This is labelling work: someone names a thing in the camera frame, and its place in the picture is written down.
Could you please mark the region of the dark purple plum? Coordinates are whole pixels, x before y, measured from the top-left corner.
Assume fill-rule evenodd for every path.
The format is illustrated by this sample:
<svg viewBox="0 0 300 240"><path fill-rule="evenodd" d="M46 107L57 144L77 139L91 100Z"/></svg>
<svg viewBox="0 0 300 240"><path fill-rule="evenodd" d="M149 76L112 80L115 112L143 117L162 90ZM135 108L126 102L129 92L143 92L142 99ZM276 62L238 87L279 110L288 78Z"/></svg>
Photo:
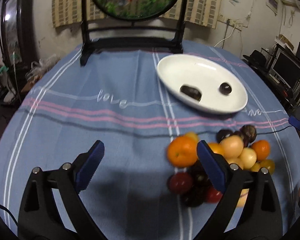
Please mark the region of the dark purple plum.
<svg viewBox="0 0 300 240"><path fill-rule="evenodd" d="M216 134L216 141L220 143L223 139L230 137L233 135L233 131L230 129L221 129Z"/></svg>

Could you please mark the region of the dark brown passion fruit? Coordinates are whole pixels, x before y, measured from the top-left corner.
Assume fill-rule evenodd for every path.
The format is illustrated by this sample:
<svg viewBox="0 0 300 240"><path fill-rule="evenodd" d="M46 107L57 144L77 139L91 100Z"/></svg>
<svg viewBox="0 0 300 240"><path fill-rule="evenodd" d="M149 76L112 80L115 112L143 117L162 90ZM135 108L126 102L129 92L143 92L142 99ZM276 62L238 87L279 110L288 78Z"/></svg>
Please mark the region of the dark brown passion fruit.
<svg viewBox="0 0 300 240"><path fill-rule="evenodd" d="M244 125L240 128L240 131L249 139L249 142L252 143L257 137L257 131L253 125Z"/></svg>

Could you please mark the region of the computer monitor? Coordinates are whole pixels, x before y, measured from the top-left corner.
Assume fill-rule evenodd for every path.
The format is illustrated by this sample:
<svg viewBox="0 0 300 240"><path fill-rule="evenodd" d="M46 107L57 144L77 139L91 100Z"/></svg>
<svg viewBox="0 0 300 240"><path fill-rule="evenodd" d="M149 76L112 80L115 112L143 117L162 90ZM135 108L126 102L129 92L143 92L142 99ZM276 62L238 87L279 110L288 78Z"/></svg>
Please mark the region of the computer monitor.
<svg viewBox="0 0 300 240"><path fill-rule="evenodd" d="M269 72L275 74L289 88L294 89L300 82L300 62L289 49L277 44L269 62Z"/></svg>

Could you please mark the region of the small orange mandarin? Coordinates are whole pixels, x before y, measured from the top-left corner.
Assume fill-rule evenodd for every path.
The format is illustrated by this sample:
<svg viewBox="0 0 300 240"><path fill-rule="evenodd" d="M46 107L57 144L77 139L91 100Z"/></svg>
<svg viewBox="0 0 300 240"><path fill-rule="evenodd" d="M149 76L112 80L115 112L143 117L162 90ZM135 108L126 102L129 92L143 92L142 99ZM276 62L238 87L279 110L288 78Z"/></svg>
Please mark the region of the small orange mandarin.
<svg viewBox="0 0 300 240"><path fill-rule="evenodd" d="M250 147L255 151L257 161L263 161L270 155L271 152L270 143L266 140L256 141Z"/></svg>

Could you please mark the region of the blue striped tablecloth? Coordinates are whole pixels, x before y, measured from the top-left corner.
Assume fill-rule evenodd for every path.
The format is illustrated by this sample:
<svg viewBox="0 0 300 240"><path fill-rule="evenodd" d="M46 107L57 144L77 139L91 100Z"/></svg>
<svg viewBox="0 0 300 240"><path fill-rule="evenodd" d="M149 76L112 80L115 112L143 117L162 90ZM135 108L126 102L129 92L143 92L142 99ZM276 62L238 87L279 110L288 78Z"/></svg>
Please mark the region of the blue striped tablecloth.
<svg viewBox="0 0 300 240"><path fill-rule="evenodd" d="M101 52L81 66L76 48L29 92L0 140L0 217L13 222L34 167L55 170L100 140L105 155L81 200L108 239L192 239L214 205L185 208L166 181L175 172L166 148L178 135L196 132L212 142L223 128L253 124L271 145L273 181L283 230L300 215L300 139L266 84L232 53L185 41L185 53L234 73L248 94L235 115L211 115L186 106L156 75L164 57L155 51Z"/></svg>

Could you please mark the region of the pale peach melon fruit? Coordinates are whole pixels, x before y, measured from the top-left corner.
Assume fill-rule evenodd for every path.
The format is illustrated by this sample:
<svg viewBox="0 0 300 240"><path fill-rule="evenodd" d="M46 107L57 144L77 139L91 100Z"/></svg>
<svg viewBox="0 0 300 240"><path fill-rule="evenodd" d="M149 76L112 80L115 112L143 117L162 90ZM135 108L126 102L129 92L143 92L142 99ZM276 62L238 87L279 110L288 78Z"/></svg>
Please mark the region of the pale peach melon fruit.
<svg viewBox="0 0 300 240"><path fill-rule="evenodd" d="M244 148L242 138L237 135L227 137L223 139L219 144L223 149L225 159L238 158Z"/></svg>

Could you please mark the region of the red tomato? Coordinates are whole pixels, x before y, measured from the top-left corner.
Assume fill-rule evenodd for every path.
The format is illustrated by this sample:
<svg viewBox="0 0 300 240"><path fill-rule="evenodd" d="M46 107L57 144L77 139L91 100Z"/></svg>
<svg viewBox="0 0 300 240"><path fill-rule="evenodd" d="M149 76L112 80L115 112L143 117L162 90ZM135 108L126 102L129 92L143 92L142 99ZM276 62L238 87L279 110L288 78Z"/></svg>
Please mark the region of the red tomato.
<svg viewBox="0 0 300 240"><path fill-rule="evenodd" d="M167 181L167 187L173 194L183 194L192 187L192 178L187 172L178 172Z"/></svg>

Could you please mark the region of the pale yellow round fruit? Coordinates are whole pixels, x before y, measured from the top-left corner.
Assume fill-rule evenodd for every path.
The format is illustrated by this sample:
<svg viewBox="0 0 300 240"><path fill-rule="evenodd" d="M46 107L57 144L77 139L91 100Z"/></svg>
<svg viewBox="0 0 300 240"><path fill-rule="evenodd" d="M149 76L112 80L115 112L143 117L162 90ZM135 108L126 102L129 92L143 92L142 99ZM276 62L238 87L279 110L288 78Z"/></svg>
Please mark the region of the pale yellow round fruit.
<svg viewBox="0 0 300 240"><path fill-rule="evenodd" d="M242 161L244 169L249 170L255 165L257 161L257 154L252 148L245 147L243 148L239 159Z"/></svg>

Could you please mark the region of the round goldfish screen black stand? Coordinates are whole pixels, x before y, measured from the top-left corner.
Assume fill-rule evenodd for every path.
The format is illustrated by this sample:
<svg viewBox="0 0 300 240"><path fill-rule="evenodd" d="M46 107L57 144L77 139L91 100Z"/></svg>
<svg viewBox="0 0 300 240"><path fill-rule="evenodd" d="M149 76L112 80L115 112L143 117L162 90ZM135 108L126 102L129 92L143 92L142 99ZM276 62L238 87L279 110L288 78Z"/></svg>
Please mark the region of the round goldfish screen black stand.
<svg viewBox="0 0 300 240"><path fill-rule="evenodd" d="M91 54L103 49L125 49L125 48L162 48L175 54L183 53L182 40L185 30L185 13L187 0L182 0L180 14L175 28L159 26L138 26L139 22L157 19L174 7L178 0L92 0L95 7L100 9L106 16L127 22L127 26L98 27L90 29L87 20L87 2L82 0L82 52L80 64L85 66ZM173 32L174 38L168 40L163 37L109 37L93 41L90 33L108 30L157 30Z"/></svg>

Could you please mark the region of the large orange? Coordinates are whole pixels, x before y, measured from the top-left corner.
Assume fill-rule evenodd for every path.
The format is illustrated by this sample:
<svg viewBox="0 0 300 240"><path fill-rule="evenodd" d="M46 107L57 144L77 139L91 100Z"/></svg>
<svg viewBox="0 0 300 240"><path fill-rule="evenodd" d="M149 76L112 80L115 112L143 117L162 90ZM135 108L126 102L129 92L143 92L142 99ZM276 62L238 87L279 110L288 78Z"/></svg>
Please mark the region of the large orange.
<svg viewBox="0 0 300 240"><path fill-rule="evenodd" d="M197 160L198 142L187 136L176 137L167 147L167 159L177 168L192 166Z"/></svg>

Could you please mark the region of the dark round plum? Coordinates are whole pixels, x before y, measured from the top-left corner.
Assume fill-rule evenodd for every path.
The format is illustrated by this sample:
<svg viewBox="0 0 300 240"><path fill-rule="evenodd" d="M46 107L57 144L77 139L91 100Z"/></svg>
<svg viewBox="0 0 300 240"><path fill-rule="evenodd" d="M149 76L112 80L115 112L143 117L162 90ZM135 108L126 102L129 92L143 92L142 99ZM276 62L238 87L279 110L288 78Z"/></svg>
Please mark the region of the dark round plum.
<svg viewBox="0 0 300 240"><path fill-rule="evenodd" d="M232 92L232 87L228 83L224 82L220 85L219 91L223 95L229 95Z"/></svg>

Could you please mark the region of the dark oblong fruit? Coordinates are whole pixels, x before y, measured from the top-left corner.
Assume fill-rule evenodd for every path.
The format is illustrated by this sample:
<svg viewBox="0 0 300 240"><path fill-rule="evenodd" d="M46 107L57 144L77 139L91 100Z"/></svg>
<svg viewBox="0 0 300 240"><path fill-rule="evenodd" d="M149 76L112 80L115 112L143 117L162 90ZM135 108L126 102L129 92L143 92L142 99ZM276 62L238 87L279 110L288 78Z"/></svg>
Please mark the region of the dark oblong fruit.
<svg viewBox="0 0 300 240"><path fill-rule="evenodd" d="M202 98L202 93L196 87L191 87L188 85L182 85L180 88L180 92L193 98L196 101L200 101Z"/></svg>

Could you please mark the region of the yellow orange tomato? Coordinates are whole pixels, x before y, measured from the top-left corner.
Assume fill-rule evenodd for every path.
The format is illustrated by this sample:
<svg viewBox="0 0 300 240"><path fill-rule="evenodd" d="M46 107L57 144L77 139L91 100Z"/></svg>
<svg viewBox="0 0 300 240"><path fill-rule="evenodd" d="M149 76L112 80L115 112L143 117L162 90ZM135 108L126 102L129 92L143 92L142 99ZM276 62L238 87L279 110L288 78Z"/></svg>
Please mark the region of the yellow orange tomato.
<svg viewBox="0 0 300 240"><path fill-rule="evenodd" d="M272 175L275 171L275 162L271 159L264 159L263 161L260 162L260 167L267 168L269 173Z"/></svg>

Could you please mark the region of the white oval plate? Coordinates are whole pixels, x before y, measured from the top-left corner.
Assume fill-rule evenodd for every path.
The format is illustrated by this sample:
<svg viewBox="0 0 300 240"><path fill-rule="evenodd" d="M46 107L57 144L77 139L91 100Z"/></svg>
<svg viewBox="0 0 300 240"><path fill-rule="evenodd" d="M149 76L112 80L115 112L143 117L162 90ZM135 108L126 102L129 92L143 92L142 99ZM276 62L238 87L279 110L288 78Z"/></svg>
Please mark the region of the white oval plate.
<svg viewBox="0 0 300 240"><path fill-rule="evenodd" d="M186 105L213 114L232 114L243 110L248 94L243 83L228 69L211 60L188 54L163 57L157 64L157 76L167 90ZM222 83L232 87L229 95L219 91ZM200 101L180 92L182 85L196 87Z"/></svg>

